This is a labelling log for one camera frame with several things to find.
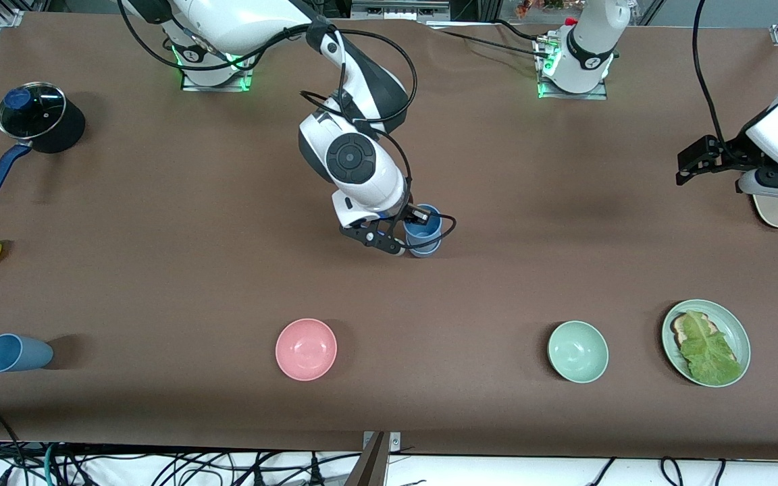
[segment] black pot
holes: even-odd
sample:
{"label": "black pot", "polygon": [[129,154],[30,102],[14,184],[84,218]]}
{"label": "black pot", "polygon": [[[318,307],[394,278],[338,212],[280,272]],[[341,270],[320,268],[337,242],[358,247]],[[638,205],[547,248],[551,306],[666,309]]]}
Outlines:
{"label": "black pot", "polygon": [[83,112],[58,87],[34,82],[10,90],[0,102],[0,130],[18,142],[0,158],[0,188],[16,159],[71,148],[85,128]]}

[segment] cup handle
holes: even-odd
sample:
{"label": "cup handle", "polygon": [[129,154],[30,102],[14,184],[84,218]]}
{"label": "cup handle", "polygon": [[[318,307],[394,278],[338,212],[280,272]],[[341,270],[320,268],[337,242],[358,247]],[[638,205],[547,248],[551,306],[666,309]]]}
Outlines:
{"label": "cup handle", "polygon": [[2,187],[3,182],[5,182],[5,178],[8,176],[10,168],[14,165],[14,161],[25,154],[28,154],[30,151],[32,151],[30,145],[17,144],[2,154],[2,158],[0,158],[0,187]]}

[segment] plate with lettuce and bread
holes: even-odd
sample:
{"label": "plate with lettuce and bread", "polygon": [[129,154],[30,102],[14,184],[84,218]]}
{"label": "plate with lettuce and bread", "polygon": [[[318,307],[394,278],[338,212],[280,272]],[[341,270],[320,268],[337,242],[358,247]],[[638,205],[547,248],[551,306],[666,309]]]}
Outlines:
{"label": "plate with lettuce and bread", "polygon": [[662,347],[680,375],[703,387],[728,387],[750,367],[746,329],[716,302],[692,299],[671,308],[662,323]]}

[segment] brown table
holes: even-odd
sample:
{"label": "brown table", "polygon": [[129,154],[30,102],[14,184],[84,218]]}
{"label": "brown table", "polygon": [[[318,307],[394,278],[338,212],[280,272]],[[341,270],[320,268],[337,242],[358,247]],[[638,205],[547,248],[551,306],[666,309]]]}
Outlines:
{"label": "brown table", "polygon": [[[88,119],[80,144],[19,160],[0,194],[0,333],[57,353],[55,369],[0,375],[16,431],[355,449],[361,431],[392,430],[418,452],[778,458],[778,231],[734,174],[674,185],[676,154],[711,130],[690,31],[630,28],[608,101],[580,102],[537,99],[525,55],[414,22],[355,25],[419,69],[396,134],[417,200],[459,221],[435,258],[338,233],[334,188],[296,147],[311,113],[297,92],[330,92],[338,72],[303,41],[265,56],[247,94],[195,94],[117,16],[29,13],[3,32],[0,98],[47,80]],[[160,30],[138,30],[160,47]],[[355,41],[409,85],[398,55]],[[777,95],[778,47],[764,30],[701,44],[734,134]],[[0,154],[9,145],[0,133]],[[753,357],[738,384],[698,387],[666,361],[661,317],[686,298],[743,320]],[[299,317],[339,341],[311,383],[273,358]],[[544,342],[571,319],[608,340],[593,384],[548,365]]]}

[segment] blue cup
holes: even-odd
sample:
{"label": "blue cup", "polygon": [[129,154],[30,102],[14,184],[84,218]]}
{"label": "blue cup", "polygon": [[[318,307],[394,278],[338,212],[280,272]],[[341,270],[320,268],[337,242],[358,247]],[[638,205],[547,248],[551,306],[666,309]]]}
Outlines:
{"label": "blue cup", "polygon": [[0,373],[45,367],[53,360],[53,348],[24,335],[0,334]]}
{"label": "blue cup", "polygon": [[[405,221],[404,231],[407,233],[407,245],[410,246],[419,245],[421,243],[426,243],[426,241],[434,240],[440,236],[440,232],[442,230],[442,218],[438,216],[440,212],[436,207],[433,207],[430,204],[417,204],[417,206],[423,207],[423,209],[428,209],[430,212],[432,212],[432,217],[428,218],[428,222],[423,225],[417,225]],[[430,257],[434,254],[434,252],[438,251],[438,248],[440,247],[440,241],[441,240],[438,240],[435,243],[422,246],[421,248],[410,249],[410,253],[413,253],[414,257],[419,257],[421,259]]]}

